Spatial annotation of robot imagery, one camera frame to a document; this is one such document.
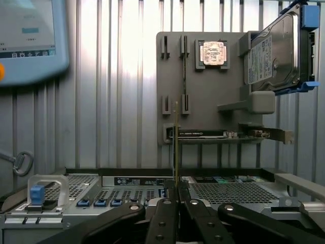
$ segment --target gray plastic handle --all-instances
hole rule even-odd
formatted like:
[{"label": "gray plastic handle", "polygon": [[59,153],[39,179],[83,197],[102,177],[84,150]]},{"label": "gray plastic handle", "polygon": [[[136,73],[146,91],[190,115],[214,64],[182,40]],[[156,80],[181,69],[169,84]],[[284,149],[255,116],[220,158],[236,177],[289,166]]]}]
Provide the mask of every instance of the gray plastic handle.
[{"label": "gray plastic handle", "polygon": [[274,179],[325,203],[325,187],[321,185],[287,173],[275,174]]},{"label": "gray plastic handle", "polygon": [[33,175],[28,179],[27,203],[31,204],[30,189],[40,182],[56,182],[60,185],[60,195],[57,206],[62,207],[69,203],[69,179],[64,175]]}]

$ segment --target corrugated metal wall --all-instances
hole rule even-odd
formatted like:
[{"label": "corrugated metal wall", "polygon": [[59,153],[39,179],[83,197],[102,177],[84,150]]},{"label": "corrugated metal wall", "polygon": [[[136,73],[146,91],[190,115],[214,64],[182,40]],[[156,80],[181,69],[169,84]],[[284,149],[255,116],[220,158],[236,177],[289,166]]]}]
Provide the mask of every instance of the corrugated metal wall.
[{"label": "corrugated metal wall", "polygon": [[[69,71],[33,87],[0,89],[0,150],[35,153],[25,177],[0,160],[0,195],[34,173],[69,168],[167,168],[157,146],[155,36],[160,31],[261,30],[289,2],[259,0],[67,0]],[[325,15],[316,59],[325,65]],[[325,78],[320,68],[319,81]],[[277,167],[325,184],[325,88],[277,99],[266,126],[295,132],[295,145],[186,145],[182,167]]]}]

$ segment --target screen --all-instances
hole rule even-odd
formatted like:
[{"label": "screen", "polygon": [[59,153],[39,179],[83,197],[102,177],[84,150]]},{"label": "screen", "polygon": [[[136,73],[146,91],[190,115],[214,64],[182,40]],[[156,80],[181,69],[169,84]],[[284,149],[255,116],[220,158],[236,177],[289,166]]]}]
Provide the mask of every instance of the screen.
[{"label": "screen", "polygon": [[52,0],[0,0],[0,58],[55,55]]}]

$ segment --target gray fixture board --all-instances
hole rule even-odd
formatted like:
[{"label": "gray fixture board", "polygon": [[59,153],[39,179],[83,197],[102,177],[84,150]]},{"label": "gray fixture board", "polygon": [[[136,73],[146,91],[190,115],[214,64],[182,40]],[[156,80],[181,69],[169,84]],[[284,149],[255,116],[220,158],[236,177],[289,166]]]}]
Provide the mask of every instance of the gray fixture board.
[{"label": "gray fixture board", "polygon": [[[157,46],[157,137],[164,143],[164,125],[175,121],[173,112],[179,103],[179,125],[182,129],[238,131],[238,123],[262,124],[262,116],[247,110],[218,112],[217,105],[240,102],[244,85],[244,60],[238,57],[238,41],[244,33],[161,32]],[[183,58],[180,57],[181,37],[187,37],[186,93],[189,110],[184,114]],[[200,57],[198,42],[226,42],[227,67],[197,71]]]},{"label": "gray fixture board", "polygon": [[[67,73],[29,88],[0,89],[0,150],[35,154],[25,177],[0,160],[0,195],[25,185],[33,174],[62,167],[169,168],[172,147],[157,145],[157,33],[261,31],[288,5],[67,0]],[[276,167],[325,185],[325,69],[318,69],[325,67],[325,3],[320,5],[315,31],[320,87],[276,98],[276,112],[263,116],[266,127],[294,131],[295,143],[182,145],[182,167]]]}]

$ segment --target hard drive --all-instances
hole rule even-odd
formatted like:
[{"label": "hard drive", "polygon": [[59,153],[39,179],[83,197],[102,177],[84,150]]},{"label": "hard drive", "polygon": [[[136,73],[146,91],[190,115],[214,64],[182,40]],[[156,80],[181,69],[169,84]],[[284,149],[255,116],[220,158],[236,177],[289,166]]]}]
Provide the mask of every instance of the hard drive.
[{"label": "hard drive", "polygon": [[277,91],[300,83],[300,8],[294,5],[251,41],[245,83],[252,91]]}]

